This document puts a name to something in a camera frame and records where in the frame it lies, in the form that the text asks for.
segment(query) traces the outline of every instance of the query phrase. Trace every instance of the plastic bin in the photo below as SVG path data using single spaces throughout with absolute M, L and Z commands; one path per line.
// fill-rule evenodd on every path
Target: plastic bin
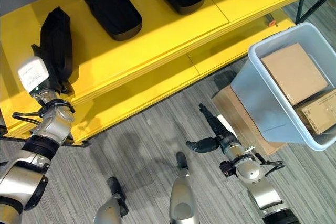
M 232 81 L 232 89 L 270 142 L 306 143 L 316 151 L 328 148 L 336 140 L 336 125 L 312 136 L 274 82 L 260 58 L 299 43 L 325 77 L 331 90 L 336 86 L 336 53 L 311 23 L 291 27 L 252 45 L 249 59 Z

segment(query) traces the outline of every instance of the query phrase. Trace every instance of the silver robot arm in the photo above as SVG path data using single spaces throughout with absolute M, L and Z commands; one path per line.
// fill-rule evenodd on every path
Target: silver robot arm
M 34 66 L 37 61 L 45 71 L 43 61 L 37 57 L 31 58 L 23 67 Z M 50 85 L 53 82 L 48 80 L 50 77 L 47 74 L 33 91 L 28 90 L 44 105 L 40 115 L 42 121 L 0 178 L 0 223 L 21 223 L 23 211 L 31 210 L 39 203 L 48 183 L 44 174 L 70 133 L 74 110 L 68 102 L 59 98 L 59 92 L 53 88 L 55 86 Z
M 193 151 L 201 153 L 221 147 L 228 161 L 222 162 L 220 169 L 226 177 L 231 175 L 238 177 L 247 188 L 248 195 L 265 224 L 299 223 L 298 218 L 266 178 L 267 174 L 265 174 L 261 165 L 255 161 L 254 156 L 245 152 L 236 136 L 224 127 L 220 120 L 214 117 L 204 105 L 200 104 L 199 107 L 216 137 L 206 138 L 198 142 L 186 142 L 186 145 Z M 261 159 L 260 161 L 263 164 L 266 164 L 260 154 L 255 153 L 255 155 L 258 159 Z

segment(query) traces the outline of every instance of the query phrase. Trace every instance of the gray carpet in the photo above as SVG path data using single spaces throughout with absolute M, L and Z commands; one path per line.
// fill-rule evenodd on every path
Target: gray carpet
M 305 8 L 314 1 L 307 0 Z M 310 19 L 334 48 L 335 3 L 325 3 Z M 285 10 L 293 15 L 296 7 L 294 3 Z M 90 147 L 61 147 L 47 173 L 47 190 L 40 204 L 24 213 L 23 223 L 92 223 L 110 197 L 110 176 L 119 178 L 127 195 L 130 212 L 124 223 L 168 223 L 170 190 L 177 176 L 174 155 L 181 150 L 190 163 L 201 223 L 262 223 L 238 180 L 225 178 L 219 170 L 225 160 L 220 150 L 196 154 L 184 146 L 187 140 L 213 136 L 197 105 L 203 102 L 217 112 L 212 95 L 230 83 L 244 60 L 98 134 Z M 0 162 L 22 145 L 0 141 Z M 315 152 L 290 144 L 270 159 L 286 162 L 285 169 L 269 178 L 302 223 L 336 223 L 336 145 Z

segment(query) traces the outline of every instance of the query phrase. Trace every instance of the cardboard box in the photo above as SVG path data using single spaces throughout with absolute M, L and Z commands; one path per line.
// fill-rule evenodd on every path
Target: cardboard box
M 275 51 L 261 60 L 292 106 L 328 85 L 298 43 Z
M 295 111 L 311 134 L 321 134 L 336 124 L 336 90 L 299 105 Z
M 271 155 L 286 145 L 286 143 L 267 142 L 263 138 L 230 85 L 215 95 L 212 101 L 232 126 L 245 148 L 253 145 L 261 155 L 265 156 Z

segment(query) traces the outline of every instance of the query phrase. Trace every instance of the black metal frame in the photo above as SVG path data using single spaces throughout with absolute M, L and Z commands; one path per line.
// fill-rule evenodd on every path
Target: black metal frame
M 327 0 L 318 0 L 305 14 L 303 14 L 301 16 L 303 1 L 304 0 L 300 0 L 300 2 L 299 2 L 299 7 L 298 7 L 298 12 L 296 14 L 295 24 L 304 22 L 310 15 L 312 15 Z

